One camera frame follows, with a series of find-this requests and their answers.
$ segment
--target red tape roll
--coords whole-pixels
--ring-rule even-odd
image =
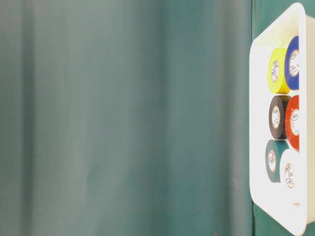
[[[291,98],[285,112],[285,131],[292,147],[300,148],[299,95]]]

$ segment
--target dark green tape roll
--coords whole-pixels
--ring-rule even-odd
[[[280,182],[280,159],[289,146],[286,141],[269,140],[266,147],[265,163],[271,182]]]

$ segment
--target yellow tape roll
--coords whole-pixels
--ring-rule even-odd
[[[268,85],[271,93],[288,93],[290,91],[285,81],[284,60],[286,49],[276,48],[270,57],[268,65]]]

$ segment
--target black tape roll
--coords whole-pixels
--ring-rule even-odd
[[[275,139],[286,139],[285,111],[290,96],[277,95],[271,100],[269,107],[269,128]]]

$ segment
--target white container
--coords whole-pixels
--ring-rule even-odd
[[[300,203],[286,201],[281,183],[272,183],[265,169],[265,149],[273,139],[269,130],[269,57],[275,48],[288,45],[299,35]],[[300,3],[290,6],[252,43],[250,51],[250,190],[252,200],[296,236],[315,221],[315,19]]]

